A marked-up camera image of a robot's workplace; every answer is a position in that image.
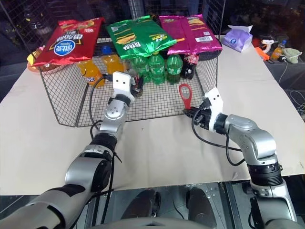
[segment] black cable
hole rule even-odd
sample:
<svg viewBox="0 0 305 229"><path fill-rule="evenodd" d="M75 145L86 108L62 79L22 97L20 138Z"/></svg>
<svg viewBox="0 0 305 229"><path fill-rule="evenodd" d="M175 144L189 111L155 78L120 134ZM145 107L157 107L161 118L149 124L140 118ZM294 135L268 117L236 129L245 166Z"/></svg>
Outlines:
<svg viewBox="0 0 305 229"><path fill-rule="evenodd" d="M249 214L249 216L248 216L248 224L249 224L249 227L251 227L252 229L256 229L256 227L252 226L252 224L251 224L251 216L252 216L252 212L250 211L250 214Z"/></svg>
<svg viewBox="0 0 305 229"><path fill-rule="evenodd" d="M103 74L102 77L101 77L100 79L98 79L98 80L95 82L95 84L92 86L92 89L91 89L91 91L90 91L90 97L89 97L89 116L90 116L90 120L91 120L93 126L94 126L97 130L98 130L99 128L98 128L96 125L94 125L95 122L94 122L94 119L93 119L93 117L92 117L92 97L93 97L93 92L94 92L94 89L96 88L96 85L97 85L100 81L104 80L104 79L106 78L105 76L107 76L107 75Z"/></svg>
<svg viewBox="0 0 305 229"><path fill-rule="evenodd" d="M178 212L178 214L181 216L181 218L184 219L183 215L181 214L181 212L178 210L178 208L176 208L176 205L175 205L175 202L173 200L173 197L172 197L172 201L173 201L173 207L175 208L175 210Z"/></svg>
<svg viewBox="0 0 305 229"><path fill-rule="evenodd" d="M229 155L229 134L228 133L225 133L225 136L227 137L227 139L225 141L225 155L227 156L228 162L232 166L239 166L240 164L242 164L244 162L244 159L240 160L237 163L234 163L233 161L231 161L230 155Z"/></svg>
<svg viewBox="0 0 305 229"><path fill-rule="evenodd" d="M90 136L91 136L91 139L93 139L93 133L92 133L92 131L93 131L93 128L95 127L95 126L97 126L97 124L98 123L101 123L103 120L99 120L99 121L96 121L94 124L92 124L92 126L90 127Z"/></svg>
<svg viewBox="0 0 305 229"><path fill-rule="evenodd" d="M216 147L220 147L220 148L226 148L226 147L223 146L223 145L219 145L219 144L216 144L216 143L213 143L213 142L209 142L209 141L203 139L202 137L200 137L200 136L197 134L197 132L196 132L196 130L195 130L195 125L194 125L194 123L195 123L196 116L199 114L200 111L201 111L201 109L199 108L199 109L196 111L196 113L195 113L195 115L193 116L193 118L192 118L192 130L193 130L194 134L196 135L196 137L197 137L198 139L200 139L201 141L203 141L203 142L205 142L205 143L207 143L207 144L210 144L210 145L212 145L212 146L216 146ZM241 149L237 149L237 148L233 148L233 147L228 147L228 149L236 150L236 151L240 151L240 152L241 152Z"/></svg>
<svg viewBox="0 0 305 229"><path fill-rule="evenodd" d="M112 156L110 183L109 183L109 189L108 189L108 194L107 194L107 199L106 199L106 203L105 203L105 207L104 207L104 212L103 212L101 224L103 224L105 222L105 218L106 218L106 213L107 213L109 200L110 200L110 195L111 195L111 191L112 191L113 174L114 174L114 155Z"/></svg>

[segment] dark soda bottle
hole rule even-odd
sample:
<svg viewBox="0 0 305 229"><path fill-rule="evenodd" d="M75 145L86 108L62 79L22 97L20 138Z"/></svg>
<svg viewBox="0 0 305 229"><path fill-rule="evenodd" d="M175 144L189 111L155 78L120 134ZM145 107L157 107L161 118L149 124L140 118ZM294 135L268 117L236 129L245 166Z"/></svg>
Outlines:
<svg viewBox="0 0 305 229"><path fill-rule="evenodd" d="M196 65L199 61L199 54L185 55L181 70L181 77L191 80L195 74Z"/></svg>

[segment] barcode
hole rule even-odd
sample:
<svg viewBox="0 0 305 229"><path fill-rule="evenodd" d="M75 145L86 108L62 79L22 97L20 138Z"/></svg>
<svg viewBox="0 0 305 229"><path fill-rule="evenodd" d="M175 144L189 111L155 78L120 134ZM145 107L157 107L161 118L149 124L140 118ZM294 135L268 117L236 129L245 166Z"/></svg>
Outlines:
<svg viewBox="0 0 305 229"><path fill-rule="evenodd" d="M211 36L206 36L206 37L198 37L196 38L197 42L210 42L212 41L213 38Z"/></svg>

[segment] wire mesh basket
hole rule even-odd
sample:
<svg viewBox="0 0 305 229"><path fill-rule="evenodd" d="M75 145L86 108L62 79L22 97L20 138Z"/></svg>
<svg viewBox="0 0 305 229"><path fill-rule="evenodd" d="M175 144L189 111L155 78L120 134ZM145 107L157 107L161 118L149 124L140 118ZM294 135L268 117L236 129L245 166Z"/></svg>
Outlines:
<svg viewBox="0 0 305 229"><path fill-rule="evenodd" d="M29 53L46 43L59 20L82 21L104 17L105 24L100 30L92 60L101 73L106 73L106 66L101 59L101 47L110 45L115 52L105 30L108 24L144 15L150 15L160 24L160 15L203 14L205 22L217 36L220 35L225 0L0 0L0 4ZM36 22L35 24L28 23L25 19L29 15L34 18L32 21ZM198 106L204 92L217 86L218 54L218 51L201 54L195 77L192 80L180 81L192 87L192 106ZM81 76L78 66L70 64L51 73L40 73L58 123L77 127L91 125L89 93L92 87ZM94 90L94 120L103 119L103 111L112 95L111 82L106 82L103 87ZM183 109L178 84L146 83L143 95L130 107L127 121L181 115Z"/></svg>

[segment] white table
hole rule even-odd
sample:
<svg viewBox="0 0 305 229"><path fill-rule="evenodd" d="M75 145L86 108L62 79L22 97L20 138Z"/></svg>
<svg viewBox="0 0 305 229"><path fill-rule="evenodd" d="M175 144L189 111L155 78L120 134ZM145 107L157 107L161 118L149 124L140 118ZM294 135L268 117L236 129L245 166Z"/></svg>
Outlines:
<svg viewBox="0 0 305 229"><path fill-rule="evenodd" d="M273 135L282 175L305 173L305 124L253 47L238 53L224 46L218 89L225 114L253 119ZM225 142L224 136L198 131ZM25 70L0 104L0 195L62 186L69 164L89 142L89 128L57 123L41 78ZM115 189L250 178L245 163L233 167L223 149L198 140L183 115L126 123L116 151L123 163L115 166Z"/></svg>

